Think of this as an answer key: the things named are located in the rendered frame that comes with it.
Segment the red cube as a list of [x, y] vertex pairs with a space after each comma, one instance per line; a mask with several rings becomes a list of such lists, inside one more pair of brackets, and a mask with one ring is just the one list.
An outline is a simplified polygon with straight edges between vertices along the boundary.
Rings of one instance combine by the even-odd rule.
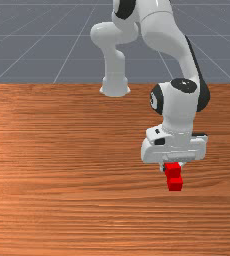
[[165, 175], [168, 178], [179, 178], [181, 175], [181, 166], [178, 162], [168, 162], [164, 164]]
[[169, 178], [167, 180], [167, 185], [170, 191], [181, 191], [183, 187], [183, 180], [181, 177]]

